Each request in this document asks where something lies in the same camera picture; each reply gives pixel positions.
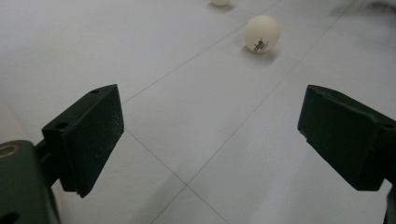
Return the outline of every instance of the ping pong ball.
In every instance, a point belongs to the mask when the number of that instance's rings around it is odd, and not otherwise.
[[[247,48],[264,53],[276,45],[280,38],[279,23],[272,17],[260,15],[247,23],[245,43]]]
[[[217,7],[224,7],[230,2],[230,0],[212,0],[212,4]]]

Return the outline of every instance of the floor tile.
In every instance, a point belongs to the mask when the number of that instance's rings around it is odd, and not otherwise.
[[[184,187],[124,133],[88,196],[80,199],[76,193],[62,194],[62,222],[149,224]]]
[[[396,50],[332,28],[291,76],[327,86],[396,119]]]
[[[329,28],[349,8],[354,0],[282,0],[279,7],[305,16],[316,24]]]
[[[227,224],[189,188],[183,189],[152,224],[184,223]]]
[[[293,73],[286,77],[190,182],[229,223],[369,224],[383,218],[389,183],[380,192],[357,192],[297,131],[307,84]]]
[[[394,53],[331,29],[190,187],[230,223],[378,223],[389,183],[380,192],[355,191],[315,156],[297,123],[308,84],[342,91],[396,118]]]
[[[85,92],[118,83],[126,101],[276,0],[229,12],[209,2],[2,1],[1,93],[38,142]]]
[[[127,129],[186,183],[324,33],[287,11],[268,13],[285,33],[272,51],[251,53],[241,28],[123,106]]]
[[[334,26],[396,49],[396,13],[373,7],[374,2],[356,1]]]

